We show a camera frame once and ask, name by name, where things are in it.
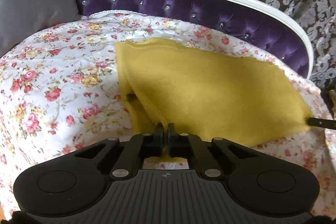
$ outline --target white lace edge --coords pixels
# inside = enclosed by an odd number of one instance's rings
[[[137,15],[145,15],[142,13],[134,12],[134,11],[128,11],[128,10],[107,10],[107,11],[102,11],[98,13],[94,13],[89,16],[89,18],[101,18],[109,14],[137,14]]]

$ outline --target mattress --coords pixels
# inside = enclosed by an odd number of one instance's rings
[[[217,30],[169,18],[112,10],[35,33],[0,59],[0,203],[19,210],[13,183],[25,169],[108,137],[133,135],[120,101],[114,42],[170,38],[188,47],[250,56],[279,66],[318,118],[331,119],[320,90],[272,54]],[[336,217],[336,134],[307,132],[254,149],[299,164],[320,182],[313,214]],[[150,160],[149,169],[187,168]]]

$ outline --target purple tufted upholstery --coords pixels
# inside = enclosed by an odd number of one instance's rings
[[[132,10],[148,15],[197,23],[256,45],[303,77],[308,55],[300,37],[278,20],[252,8],[226,0],[77,0],[82,15],[103,10]]]

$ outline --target tufted headboard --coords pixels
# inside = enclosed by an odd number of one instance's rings
[[[86,16],[104,10],[131,10],[216,29],[267,50],[301,76],[309,77],[312,49],[307,35],[298,35],[303,30],[285,14],[280,16],[285,18],[283,21],[271,16],[282,13],[275,8],[256,0],[244,1],[247,4],[239,3],[240,0],[77,0],[77,3],[79,12]]]

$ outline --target yellow cloth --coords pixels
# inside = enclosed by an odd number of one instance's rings
[[[162,122],[245,146],[309,129],[311,112],[283,71],[163,38],[115,43],[121,98],[135,134]]]

